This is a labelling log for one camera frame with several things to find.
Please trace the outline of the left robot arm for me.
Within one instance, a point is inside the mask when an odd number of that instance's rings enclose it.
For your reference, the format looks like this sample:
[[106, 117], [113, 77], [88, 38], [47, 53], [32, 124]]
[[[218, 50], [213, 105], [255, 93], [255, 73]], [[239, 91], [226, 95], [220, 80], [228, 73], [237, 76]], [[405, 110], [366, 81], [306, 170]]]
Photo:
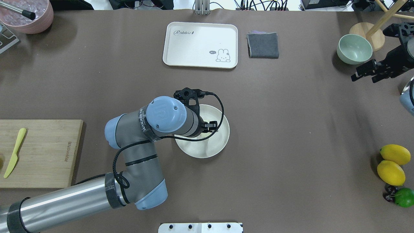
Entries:
[[130, 203], [139, 210], [161, 205], [168, 192], [155, 142], [197, 142], [202, 133], [215, 134], [221, 122], [205, 122], [200, 115], [199, 99], [209, 95], [218, 98], [213, 92], [184, 88], [111, 119], [105, 138], [118, 150], [112, 171], [1, 208], [1, 232], [38, 233]]

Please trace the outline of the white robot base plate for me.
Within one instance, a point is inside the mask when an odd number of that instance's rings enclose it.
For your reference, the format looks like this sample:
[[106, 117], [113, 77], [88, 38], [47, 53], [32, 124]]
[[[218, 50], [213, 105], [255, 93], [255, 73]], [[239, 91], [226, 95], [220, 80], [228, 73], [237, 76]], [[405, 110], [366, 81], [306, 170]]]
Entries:
[[243, 233], [242, 223], [205, 222], [205, 223], [164, 223], [158, 233]]

